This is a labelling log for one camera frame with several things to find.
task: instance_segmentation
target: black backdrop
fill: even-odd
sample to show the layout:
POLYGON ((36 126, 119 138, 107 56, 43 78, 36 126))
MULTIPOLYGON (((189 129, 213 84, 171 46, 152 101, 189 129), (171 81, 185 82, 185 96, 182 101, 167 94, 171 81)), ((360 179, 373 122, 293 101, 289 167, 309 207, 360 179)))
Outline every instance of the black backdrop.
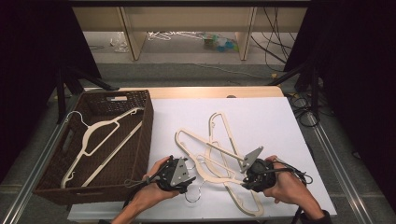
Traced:
POLYGON ((100 75, 71 7, 2 1, 0 31, 1 182, 35 130, 58 69, 100 75))
POLYGON ((396 7, 351 5, 319 73, 329 104, 396 211, 396 7))

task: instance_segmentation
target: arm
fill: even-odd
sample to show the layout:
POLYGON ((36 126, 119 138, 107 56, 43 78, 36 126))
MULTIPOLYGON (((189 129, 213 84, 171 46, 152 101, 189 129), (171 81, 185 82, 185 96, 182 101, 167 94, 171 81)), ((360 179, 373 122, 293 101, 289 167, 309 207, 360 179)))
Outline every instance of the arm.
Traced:
MULTIPOLYGON (((146 176, 154 175, 161 164, 167 161, 169 157, 163 158, 160 161, 155 162, 151 170, 143 176, 145 179, 146 176)), ((124 209, 113 219, 113 224, 126 224, 132 223, 134 219, 146 209, 154 206, 155 204, 163 201, 165 199, 170 199, 178 195, 178 191, 164 191, 161 190, 156 183, 151 183, 141 190, 139 190, 131 202, 125 206, 124 209)))
MULTIPOLYGON (((276 156, 268 157, 266 160, 275 161, 276 156)), ((279 169, 284 168, 284 166, 275 162, 274 168, 279 169)), ((277 172, 276 184, 270 189, 265 189, 263 193, 266 197, 275 198, 275 203, 283 202, 299 205, 304 210, 304 214, 302 214, 303 223, 332 223, 329 213, 320 208, 308 188, 290 172, 277 172)))

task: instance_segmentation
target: wicker basket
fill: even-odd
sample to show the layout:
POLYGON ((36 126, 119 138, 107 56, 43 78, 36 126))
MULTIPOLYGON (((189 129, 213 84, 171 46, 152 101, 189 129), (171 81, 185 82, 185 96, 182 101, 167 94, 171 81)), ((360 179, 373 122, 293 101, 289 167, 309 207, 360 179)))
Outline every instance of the wicker basket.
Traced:
MULTIPOLYGON (((64 175, 82 149, 82 137, 87 126, 78 113, 72 113, 52 149, 53 155, 41 176, 34 194, 57 204, 125 201, 133 189, 126 188, 126 179, 140 180, 149 163, 149 150, 154 111, 148 91, 100 91, 80 95, 74 111, 82 115, 88 125, 112 120, 124 112, 142 106, 145 109, 119 120, 120 127, 90 157, 82 156, 74 169, 74 177, 61 188, 64 175), (140 129, 120 149, 115 157, 87 187, 82 184, 119 145, 128 133, 142 121, 140 129)), ((92 151, 117 125, 96 129, 88 141, 92 151)))

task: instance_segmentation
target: white tabletop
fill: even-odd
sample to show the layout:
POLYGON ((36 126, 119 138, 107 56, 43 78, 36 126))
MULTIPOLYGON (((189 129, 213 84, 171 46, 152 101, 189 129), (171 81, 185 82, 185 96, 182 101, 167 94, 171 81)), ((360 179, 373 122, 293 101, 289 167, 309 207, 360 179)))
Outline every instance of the white tabletop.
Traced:
MULTIPOLYGON (((307 172, 314 179, 314 182, 308 185, 312 194, 323 209, 329 211, 330 215, 336 215, 286 98, 153 99, 152 103, 154 123, 148 167, 169 155, 176 158, 186 157, 175 143, 175 132, 185 128, 208 139, 209 117, 216 112, 222 112, 226 115, 234 141, 242 154, 246 155, 251 150, 263 146, 264 150, 260 158, 277 155, 281 160, 307 172)), ((193 143, 185 136, 183 141, 186 141, 188 149, 194 154, 204 154, 204 146, 193 143)), ((222 146, 231 150, 226 143, 224 145, 222 143, 222 146)), ((187 165, 192 167, 191 160, 187 161, 187 165)), ((190 170, 190 174, 197 176, 188 188, 187 196, 192 199, 197 197, 197 189, 203 180, 194 169, 190 170)), ((244 201, 244 205, 254 210, 255 204, 251 200, 250 192, 237 185, 233 187, 239 198, 244 201)), ((205 182, 201 192, 201 199, 197 203, 188 203, 184 195, 178 195, 141 213, 136 221, 257 220, 293 217, 297 210, 296 205, 274 204, 274 199, 266 198, 260 193, 264 213, 260 217, 251 217, 235 206, 222 184, 205 182)), ((122 205, 123 202, 75 204, 68 219, 79 222, 111 220, 121 210, 122 205)))

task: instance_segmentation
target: cream hanger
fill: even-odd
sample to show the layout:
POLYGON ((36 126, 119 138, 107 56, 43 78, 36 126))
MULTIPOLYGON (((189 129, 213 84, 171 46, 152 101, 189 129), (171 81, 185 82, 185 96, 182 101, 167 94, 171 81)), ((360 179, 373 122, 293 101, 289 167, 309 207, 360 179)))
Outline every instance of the cream hanger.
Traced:
MULTIPOLYGON (((217 116, 220 116, 221 119, 222 119, 222 123, 224 124, 225 129, 227 131, 228 139, 230 140, 231 146, 233 148, 233 152, 236 155, 240 155, 239 150, 236 147, 236 143, 233 140, 233 135, 231 133, 231 129, 230 129, 230 126, 229 126, 228 121, 226 119, 226 116, 223 113, 215 113, 215 114, 213 114, 210 117, 210 119, 209 119, 209 141, 212 142, 212 143, 217 143, 219 145, 219 142, 215 141, 214 140, 214 136, 213 136, 213 131, 214 131, 214 128, 215 128, 214 119, 217 116)), ((207 147, 206 148, 206 151, 205 151, 206 156, 210 157, 211 149, 212 149, 211 147, 207 147)), ((227 161, 226 161, 226 159, 224 157, 224 154, 223 153, 220 153, 220 154, 221 154, 221 157, 222 157, 224 165, 226 167, 228 167, 228 164, 227 164, 227 161)), ((239 166, 242 168, 242 163, 240 161, 238 161, 238 163, 239 163, 239 166)), ((212 172, 213 174, 215 174, 217 176, 220 176, 219 170, 216 169, 216 167, 210 161, 208 161, 206 163, 206 166, 207 166, 207 168, 208 168, 208 170, 210 172, 212 172)), ((258 216, 261 216, 264 213, 264 208, 262 207, 262 203, 260 202, 259 196, 258 196, 256 191, 254 191, 254 190, 250 191, 251 196, 253 197, 253 200, 254 200, 254 202, 255 202, 255 204, 257 206, 257 211, 253 211, 253 210, 249 210, 246 207, 244 207, 243 200, 241 200, 239 197, 237 197, 237 195, 233 192, 233 189, 231 188, 230 183, 224 182, 223 185, 227 189, 227 191, 229 192, 231 198, 233 199, 233 202, 236 204, 236 206, 239 208, 239 210, 241 210, 243 213, 245 213, 245 214, 247 214, 249 216, 252 216, 252 217, 258 217, 258 216)))
POLYGON ((93 153, 95 153, 96 150, 98 150, 99 147, 101 147, 102 144, 120 127, 120 124, 118 123, 118 121, 120 119, 128 116, 128 115, 135 114, 137 112, 137 110, 144 110, 144 107, 141 107, 141 106, 134 107, 134 108, 126 111, 125 113, 119 115, 118 117, 116 117, 116 118, 114 118, 112 120, 99 121, 99 122, 94 123, 92 126, 89 126, 89 125, 84 123, 88 127, 88 129, 87 129, 87 131, 85 131, 85 133, 84 133, 84 135, 82 137, 82 148, 81 148, 81 151, 78 153, 78 155, 76 156, 76 158, 73 161, 72 165, 70 166, 70 168, 68 169, 68 171, 64 175, 64 178, 62 179, 62 183, 61 183, 61 189, 65 189, 66 188, 66 183, 68 181, 70 181, 71 179, 73 179, 73 177, 74 177, 74 171, 73 170, 76 168, 76 166, 77 166, 79 160, 81 159, 81 157, 83 155, 90 157, 93 153), (111 131, 111 133, 107 137, 105 137, 105 139, 102 140, 102 142, 100 142, 99 145, 96 146, 96 148, 94 148, 92 152, 90 152, 90 153, 86 152, 85 150, 87 149, 88 140, 90 139, 91 134, 94 131, 96 131, 98 128, 101 128, 103 126, 106 126, 106 125, 112 124, 112 123, 115 123, 117 125, 116 128, 114 128, 114 130, 111 131))
POLYGON ((241 185, 243 183, 243 181, 237 180, 235 178, 236 177, 236 172, 229 168, 229 166, 227 164, 227 161, 226 161, 226 159, 224 157, 225 156, 224 154, 226 154, 226 155, 229 155, 229 156, 237 159, 238 160, 238 164, 239 164, 240 169, 241 169, 241 173, 244 173, 246 171, 246 169, 252 164, 252 161, 255 161, 257 159, 257 157, 259 156, 259 154, 262 152, 262 147, 259 147, 259 148, 255 149, 255 150, 253 150, 252 152, 248 153, 245 158, 243 158, 240 155, 238 149, 235 146, 235 143, 233 141, 233 136, 232 136, 232 133, 231 133, 231 129, 230 129, 229 125, 228 125, 227 119, 225 118, 224 114, 215 113, 215 114, 213 114, 210 117, 210 119, 209 119, 209 140, 205 140, 203 137, 201 137, 201 136, 199 136, 199 135, 197 135, 195 133, 192 133, 190 131, 187 131, 185 129, 179 129, 176 132, 176 134, 175 134, 175 141, 176 141, 177 145, 194 161, 195 167, 197 169, 197 172, 204 179, 204 181, 209 181, 209 182, 212 182, 212 183, 222 183, 224 185, 224 187, 227 189, 227 191, 229 192, 230 196, 232 197, 235 205, 242 212, 244 212, 245 214, 247 214, 249 216, 253 216, 253 217, 261 216, 263 214, 264 210, 263 210, 262 204, 261 204, 260 199, 259 199, 259 197, 258 197, 258 195, 257 195, 257 193, 255 191, 251 190, 250 193, 251 193, 251 195, 253 197, 253 200, 254 200, 255 204, 257 205, 257 211, 252 211, 252 210, 246 209, 244 207, 244 205, 243 205, 243 201, 241 199, 239 199, 237 197, 237 195, 233 192, 230 182, 241 185), (213 139, 213 128, 214 128, 213 119, 216 116, 221 116, 222 117, 224 126, 226 128, 228 137, 229 137, 230 142, 231 142, 231 146, 233 148, 233 152, 231 152, 231 151, 229 151, 227 149, 224 149, 223 147, 221 147, 219 142, 217 142, 217 141, 215 141, 213 139), (192 138, 194 138, 194 139, 206 144, 207 148, 205 150, 205 155, 202 155, 202 154, 194 155, 194 154, 192 154, 188 150, 188 148, 185 145, 185 143, 180 141, 180 139, 179 139, 180 133, 185 133, 186 135, 188 135, 188 136, 190 136, 190 137, 192 137, 192 138), (214 160, 212 160, 210 158, 210 152, 211 152, 212 148, 220 151, 220 154, 221 154, 221 157, 222 157, 222 163, 214 161, 214 160), (198 161, 199 157, 205 158, 206 167, 208 168, 208 170, 212 174, 216 175, 217 177, 209 175, 204 170, 204 168, 202 167, 201 163, 198 161), (218 169, 216 169, 216 167, 213 165, 213 163, 215 163, 217 166, 219 166, 219 167, 223 168, 224 170, 226 170, 227 171, 227 175, 223 175, 218 169))
POLYGON ((137 130, 142 126, 142 123, 143 121, 140 121, 140 123, 138 123, 136 127, 134 127, 134 129, 130 133, 128 133, 128 135, 122 140, 122 142, 120 142, 120 144, 110 153, 110 155, 108 155, 108 157, 102 162, 102 164, 100 164, 100 166, 85 181, 82 187, 87 187, 91 183, 91 181, 94 178, 96 178, 96 176, 103 170, 103 168, 105 168, 105 166, 111 161, 111 159, 113 159, 113 157, 120 151, 120 149, 125 145, 125 143, 128 142, 128 140, 132 136, 134 136, 137 130))

